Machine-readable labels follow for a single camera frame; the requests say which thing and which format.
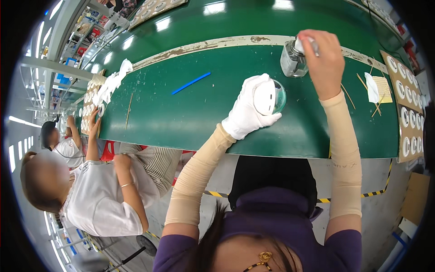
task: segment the hand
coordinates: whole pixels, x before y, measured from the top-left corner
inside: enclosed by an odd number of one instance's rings
[[[315,39],[319,45],[319,56],[307,37]],[[341,54],[340,42],[335,34],[320,30],[302,30],[298,34],[305,50],[308,72],[320,100],[328,100],[341,92],[340,84],[345,69],[345,59]]]
[[[74,117],[72,117],[71,115],[68,115],[68,117],[67,117],[67,127],[70,128],[70,127],[73,127],[73,126],[75,126]]]
[[[95,116],[98,113],[98,107],[95,107],[92,111],[92,115],[89,120],[89,137],[96,137],[98,132],[98,127],[100,126],[101,117],[95,122]]]
[[[245,136],[259,128],[271,126],[279,118],[281,113],[273,115],[261,115],[254,108],[254,90],[262,82],[268,81],[269,75],[253,76],[245,79],[242,90],[234,103],[233,109],[227,118],[222,121],[222,127],[236,140],[242,140]]]
[[[118,170],[130,170],[131,167],[131,158],[126,154],[118,154],[113,158],[115,163],[115,169]]]

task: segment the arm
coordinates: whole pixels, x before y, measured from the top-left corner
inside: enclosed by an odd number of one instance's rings
[[[280,113],[263,116],[252,106],[254,89],[269,80],[269,75],[263,74],[244,81],[228,117],[217,125],[212,136],[185,165],[172,191],[162,236],[178,234],[198,240],[202,193],[222,155],[236,140],[272,125],[281,117]]]
[[[340,89],[345,61],[337,36],[326,31],[298,34],[308,70],[328,120],[333,162],[332,196],[325,241],[347,229],[361,232],[361,159],[358,142],[343,92]],[[307,37],[319,45],[316,57]]]
[[[67,123],[70,126],[69,129],[71,130],[71,135],[73,137],[74,143],[76,144],[77,148],[80,149],[81,139],[80,139],[79,131],[74,123],[74,117],[68,116]]]
[[[118,177],[119,185],[121,186],[122,196],[124,202],[130,205],[139,216],[142,224],[142,232],[148,230],[148,219],[145,213],[144,204],[133,183],[133,179],[130,174],[131,159],[128,155],[120,154],[115,155],[115,171]]]
[[[97,132],[98,132],[98,127],[100,126],[101,118],[98,118],[97,122],[95,122],[95,116],[97,115],[97,112],[98,112],[98,107],[95,107],[90,117],[89,141],[87,144],[87,154],[86,154],[87,161],[100,160],[100,158],[98,157]]]

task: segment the blue plastic stick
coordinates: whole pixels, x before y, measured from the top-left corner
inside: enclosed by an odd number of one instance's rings
[[[206,73],[206,74],[204,74],[204,75],[198,77],[197,79],[194,79],[194,80],[192,80],[191,82],[189,82],[189,83],[187,83],[187,84],[181,86],[180,88],[178,88],[178,89],[176,89],[175,91],[173,91],[173,92],[172,92],[172,95],[176,94],[177,92],[183,90],[185,87],[192,85],[193,83],[195,83],[195,82],[197,82],[197,81],[203,79],[204,77],[206,77],[206,76],[208,76],[208,75],[210,75],[210,74],[211,74],[211,72],[208,72],[208,73]]]

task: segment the purple shirt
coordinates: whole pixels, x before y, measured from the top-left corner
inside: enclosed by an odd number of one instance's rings
[[[361,233],[344,230],[325,242],[317,243],[306,198],[293,191],[266,187],[242,195],[237,211],[224,219],[221,241],[234,235],[266,234],[281,241],[298,255],[304,272],[360,271]],[[183,271],[186,254],[197,242],[184,235],[162,237],[154,260],[154,272]]]

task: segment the gray floor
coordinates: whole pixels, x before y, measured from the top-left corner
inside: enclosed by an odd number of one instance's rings
[[[226,154],[213,173],[207,190],[229,193],[237,160],[238,156]],[[331,161],[326,159],[310,159],[309,162],[317,182],[318,198],[331,197]],[[369,193],[384,189],[387,182],[389,165],[390,159],[362,160],[363,177],[361,192]],[[405,172],[403,168],[403,165],[398,165],[393,160],[387,191],[382,195],[374,195],[361,200],[363,213],[362,271],[364,272],[373,271],[373,269],[380,267],[396,243],[391,233],[396,230],[398,225],[398,214],[405,197],[410,174]],[[161,236],[170,197],[171,191],[161,201],[147,209],[150,225],[149,232],[157,236]],[[210,224],[216,201],[228,203],[226,198],[218,198],[211,195],[203,195],[202,197],[200,208],[201,221],[199,224],[201,235],[204,234]],[[323,244],[326,225],[329,219],[329,204],[320,203],[318,206],[322,207],[324,212],[313,222],[313,231],[317,241]],[[150,234],[145,234],[145,236],[158,246],[159,239]],[[117,239],[120,239],[120,242],[106,250],[115,262],[117,262],[116,259],[119,259],[118,261],[125,259],[135,250],[139,249],[135,237]],[[104,238],[103,242],[109,244],[110,240],[109,238]],[[141,253],[121,270],[151,271],[151,264],[152,258]]]

